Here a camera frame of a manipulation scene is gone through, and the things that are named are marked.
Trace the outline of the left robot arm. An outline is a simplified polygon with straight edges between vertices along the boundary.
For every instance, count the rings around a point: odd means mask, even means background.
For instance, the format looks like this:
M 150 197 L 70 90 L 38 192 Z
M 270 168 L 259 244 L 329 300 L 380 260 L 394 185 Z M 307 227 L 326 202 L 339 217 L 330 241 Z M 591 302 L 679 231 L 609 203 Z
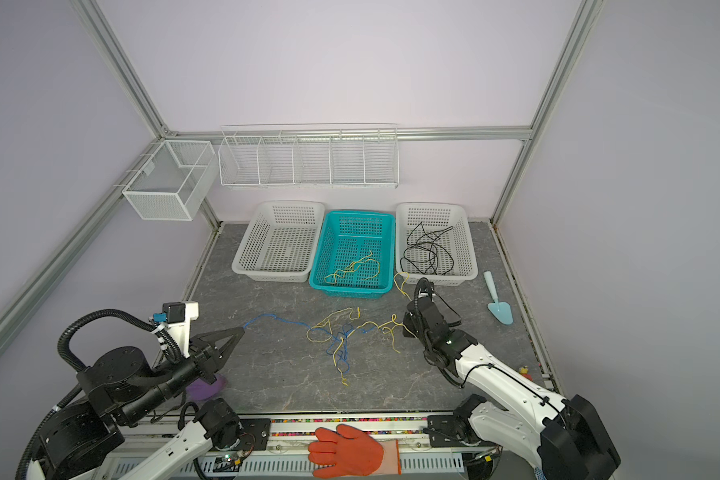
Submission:
M 76 384 L 41 420 L 22 452 L 16 478 L 73 479 L 85 474 L 123 444 L 122 428 L 137 426 L 197 380 L 215 383 L 245 330 L 233 327 L 189 337 L 196 317 L 191 303 L 173 302 L 148 320 L 101 309 L 70 324 L 58 339 L 57 353 L 75 371 Z M 153 335 L 164 361 L 152 367 L 141 349 L 124 346 L 85 364 L 72 351 L 71 340 L 103 318 L 122 320 Z

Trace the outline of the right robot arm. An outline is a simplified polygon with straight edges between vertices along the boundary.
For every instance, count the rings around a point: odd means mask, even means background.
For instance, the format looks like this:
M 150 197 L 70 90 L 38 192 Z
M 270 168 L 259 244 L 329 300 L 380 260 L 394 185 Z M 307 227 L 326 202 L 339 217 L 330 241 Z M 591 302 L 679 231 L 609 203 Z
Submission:
M 621 457 L 595 407 L 534 383 L 447 322 L 427 278 L 417 281 L 404 324 L 450 384 L 476 388 L 457 413 L 469 439 L 513 452 L 546 479 L 609 479 L 616 472 Z

